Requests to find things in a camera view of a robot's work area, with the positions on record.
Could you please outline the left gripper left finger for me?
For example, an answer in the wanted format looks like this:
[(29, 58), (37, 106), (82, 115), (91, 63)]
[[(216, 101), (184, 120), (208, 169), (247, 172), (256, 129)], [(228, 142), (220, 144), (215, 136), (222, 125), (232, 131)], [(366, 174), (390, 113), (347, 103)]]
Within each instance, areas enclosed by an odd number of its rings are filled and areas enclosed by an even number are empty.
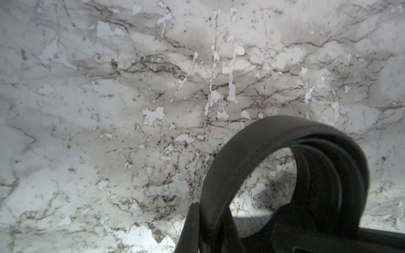
[(199, 252), (199, 203), (191, 204), (174, 253)]

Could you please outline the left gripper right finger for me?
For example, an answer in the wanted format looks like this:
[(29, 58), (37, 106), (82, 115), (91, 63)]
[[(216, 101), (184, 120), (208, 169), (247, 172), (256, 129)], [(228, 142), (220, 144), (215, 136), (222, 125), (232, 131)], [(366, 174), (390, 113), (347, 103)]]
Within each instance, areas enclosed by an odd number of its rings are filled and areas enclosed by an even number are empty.
[(246, 249), (239, 236), (231, 210), (228, 208), (223, 217), (222, 223), (223, 240), (221, 243), (222, 253), (245, 253)]

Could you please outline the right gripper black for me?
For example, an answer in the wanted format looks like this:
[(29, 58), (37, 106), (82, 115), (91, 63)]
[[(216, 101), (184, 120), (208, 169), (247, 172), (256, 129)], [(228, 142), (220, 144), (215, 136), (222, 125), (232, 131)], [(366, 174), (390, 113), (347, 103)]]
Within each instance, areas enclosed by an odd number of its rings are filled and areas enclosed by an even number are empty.
[(257, 233), (242, 239), (248, 253), (403, 253), (405, 235), (360, 228), (354, 237), (326, 234), (302, 207), (279, 208)]

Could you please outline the black belt coil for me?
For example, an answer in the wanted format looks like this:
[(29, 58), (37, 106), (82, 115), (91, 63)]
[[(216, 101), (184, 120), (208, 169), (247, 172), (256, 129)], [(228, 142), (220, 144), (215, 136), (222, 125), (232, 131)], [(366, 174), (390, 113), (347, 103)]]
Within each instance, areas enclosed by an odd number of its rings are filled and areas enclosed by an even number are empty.
[(222, 223), (239, 188), (269, 155), (293, 152), (296, 185), (288, 204), (305, 209), (317, 231), (354, 237), (369, 186), (361, 148), (337, 129), (314, 121), (273, 116), (233, 136), (216, 155), (200, 197), (200, 250), (221, 253)]

